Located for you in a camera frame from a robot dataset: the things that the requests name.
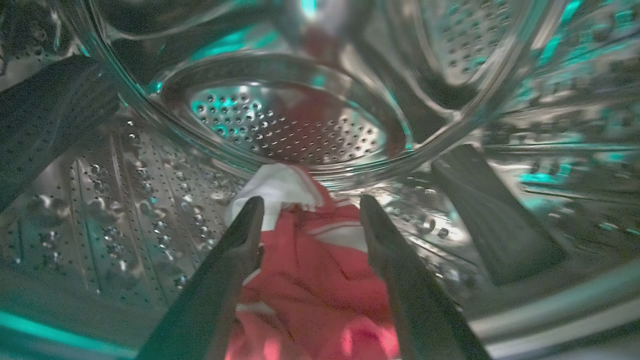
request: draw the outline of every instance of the red cloth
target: red cloth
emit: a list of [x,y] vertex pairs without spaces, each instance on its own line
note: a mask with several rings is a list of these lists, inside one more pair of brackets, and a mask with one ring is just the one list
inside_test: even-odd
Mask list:
[[[358,209],[310,183],[321,206],[289,206],[262,232],[261,269],[243,286],[226,360],[399,357],[385,284],[354,249],[364,242]],[[346,246],[328,243],[341,231],[353,234],[334,239]]]

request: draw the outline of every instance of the clothing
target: clothing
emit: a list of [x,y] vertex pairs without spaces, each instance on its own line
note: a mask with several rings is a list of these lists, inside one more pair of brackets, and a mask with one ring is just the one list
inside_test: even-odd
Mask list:
[[264,255],[243,283],[226,360],[399,357],[358,208],[300,167],[265,165],[228,207],[227,223],[256,195],[265,203]]

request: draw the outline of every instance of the teal light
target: teal light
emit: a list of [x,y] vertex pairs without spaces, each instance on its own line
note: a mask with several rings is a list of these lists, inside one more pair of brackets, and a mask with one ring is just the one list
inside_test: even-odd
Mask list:
[[316,14],[316,0],[302,0],[302,12],[307,17],[313,17]]
[[113,354],[117,357],[126,357],[130,359],[136,356],[136,351],[133,349],[120,347],[118,345],[105,343],[103,341],[87,338],[71,332],[55,329],[13,314],[5,313],[4,311],[0,311],[0,327],[5,327],[23,334],[37,336],[39,338],[55,341],[72,347]]
[[311,79],[311,85],[322,88],[325,81],[326,77],[324,75],[317,74]]
[[612,152],[609,154],[609,161],[618,162],[622,161],[625,156],[621,152]]
[[522,183],[539,183],[545,185],[562,185],[571,174],[572,166],[570,163],[562,163],[558,168],[556,175],[550,174],[522,174],[520,182]]
[[216,56],[225,53],[232,53],[246,47],[264,47],[278,38],[276,31],[266,33],[262,38],[256,40],[251,46],[248,46],[249,34],[255,29],[255,26],[249,26],[233,34],[227,35],[222,39],[215,41],[191,56],[192,60],[200,60],[210,56]]
[[[566,8],[564,8],[564,12],[562,14],[562,17],[560,18],[561,28],[565,27],[566,24],[572,19],[573,14],[575,14],[581,4],[582,0],[573,0],[569,3],[569,5],[566,6]],[[561,39],[562,34],[556,33],[551,38],[551,40],[549,40],[549,43],[547,44],[547,46],[545,46],[545,49],[542,50],[542,55],[538,60],[538,66],[546,65],[551,60],[558,47],[558,44],[560,44]]]
[[562,13],[562,17],[560,18],[560,24],[566,25],[566,23],[571,20],[573,14],[575,14],[576,10],[578,10],[581,4],[582,0],[573,0],[572,2],[570,2],[569,5],[564,8],[564,12]]
[[558,44],[560,44],[560,36],[554,35],[554,37],[549,40],[547,46],[545,46],[545,49],[542,50],[542,55],[540,55],[540,59],[538,60],[538,66],[546,65],[551,60]]

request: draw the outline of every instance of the stainless steel drum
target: stainless steel drum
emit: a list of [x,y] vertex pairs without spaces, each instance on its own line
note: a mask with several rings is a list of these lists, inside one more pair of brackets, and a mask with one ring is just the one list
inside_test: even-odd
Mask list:
[[[122,105],[0,216],[7,354],[133,358],[276,161],[374,195],[496,359],[640,320],[640,1],[9,3],[2,89],[84,53]],[[463,143],[568,260],[492,282],[431,171]]]

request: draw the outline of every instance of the laundry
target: laundry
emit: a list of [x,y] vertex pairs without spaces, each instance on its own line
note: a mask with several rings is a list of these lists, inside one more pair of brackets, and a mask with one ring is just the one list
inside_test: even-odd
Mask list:
[[228,207],[227,225],[253,196],[264,199],[264,252],[243,282],[226,360],[398,358],[358,208],[300,167],[264,165]]

